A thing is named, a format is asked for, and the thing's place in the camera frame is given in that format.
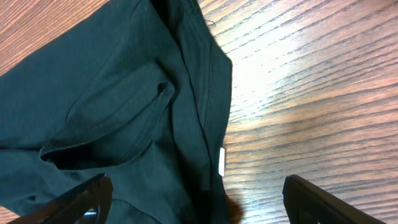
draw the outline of cloth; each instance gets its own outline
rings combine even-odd
[[[107,173],[108,223],[229,223],[231,69],[195,1],[110,1],[0,77],[0,205]]]

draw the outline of pocket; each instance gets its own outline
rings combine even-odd
[[[166,109],[174,87],[154,61],[121,77],[105,85],[105,79],[97,81],[102,88],[81,100],[64,127],[41,148],[43,161],[59,169],[94,168],[125,162],[144,150],[139,142],[149,140],[147,132]],[[132,130],[128,142],[113,144],[127,126]],[[109,147],[98,147],[96,142],[104,139],[100,146],[110,142]],[[138,151],[131,153],[132,148]],[[101,150],[112,154],[117,149],[118,159],[98,156]]]

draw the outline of folded garment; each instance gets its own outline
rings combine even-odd
[[[106,173],[108,223],[229,223],[231,69],[194,0],[106,3],[0,77],[0,205]]]

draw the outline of white tag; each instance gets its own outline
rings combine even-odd
[[[222,177],[224,177],[224,169],[225,169],[225,149],[223,147],[221,147],[220,148],[220,160],[218,161],[218,173]]]

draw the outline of wooden table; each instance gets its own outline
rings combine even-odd
[[[104,2],[0,2],[0,74]],[[298,174],[398,223],[398,2],[204,0],[200,6],[234,64],[224,139],[224,185],[238,204],[234,221],[288,223],[282,186]]]

